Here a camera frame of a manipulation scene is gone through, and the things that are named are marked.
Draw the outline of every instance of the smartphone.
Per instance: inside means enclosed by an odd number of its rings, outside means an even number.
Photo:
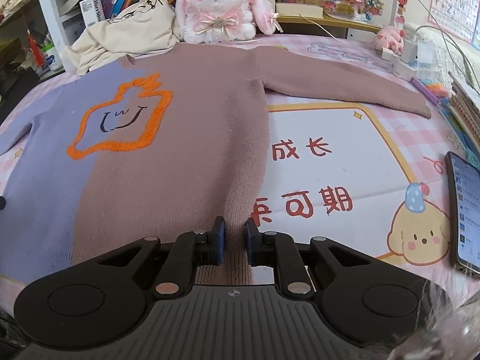
[[[445,156],[450,195],[450,263],[480,275],[480,172],[449,151]]]

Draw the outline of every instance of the orange embroidered outline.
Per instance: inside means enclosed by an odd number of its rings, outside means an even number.
[[[143,149],[144,147],[150,145],[153,142],[158,129],[160,128],[160,123],[162,121],[163,115],[165,114],[165,110],[169,106],[173,97],[172,91],[155,90],[160,85],[162,85],[161,82],[157,82],[157,78],[159,76],[160,74],[157,73],[145,79],[136,78],[130,82],[125,82],[118,87],[118,91],[114,96],[113,100],[94,105],[92,108],[87,110],[87,112],[85,112],[85,115],[83,115],[82,121],[80,122],[80,130],[78,131],[77,136],[75,137],[71,145],[67,148],[68,156],[70,156],[74,160],[81,160],[87,155],[100,150],[110,150],[113,152],[130,152],[132,150]],[[109,105],[121,102],[125,93],[134,86],[143,88],[143,91],[138,95],[138,97],[162,96],[157,106],[153,110],[152,115],[150,115],[150,118],[145,125],[145,130],[140,135],[138,140],[133,142],[116,142],[114,140],[106,140],[104,142],[96,143],[95,145],[90,146],[85,150],[78,150],[76,148],[76,145],[78,144],[78,142],[80,142],[83,135],[85,134],[87,121],[90,115],[100,108],[108,107]]]

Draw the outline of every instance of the purple sweater sleeve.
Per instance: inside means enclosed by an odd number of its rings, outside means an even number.
[[[33,118],[48,111],[60,97],[63,88],[62,85],[52,90],[20,112],[7,130],[0,135],[0,155],[5,154],[23,135],[30,131]]]
[[[254,50],[265,88],[289,96],[379,104],[431,117],[421,93],[364,68],[297,55],[274,46]]]

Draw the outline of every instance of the pink stuffed toy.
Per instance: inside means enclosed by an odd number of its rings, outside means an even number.
[[[400,28],[392,26],[383,27],[375,38],[375,49],[381,50],[382,47],[385,47],[399,56],[403,51],[403,37],[405,35],[405,31]]]
[[[177,0],[175,12],[183,39],[193,44],[249,40],[255,24],[266,35],[279,28],[267,0]]]

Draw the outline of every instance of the sweater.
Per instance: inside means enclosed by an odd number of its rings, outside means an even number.
[[[247,284],[243,224],[269,148],[265,88],[430,117],[419,93],[340,62],[277,47],[177,43],[125,55],[57,88],[0,135],[30,138],[0,211],[0,275],[28,284],[146,236],[172,242],[226,220],[221,267],[200,283]]]

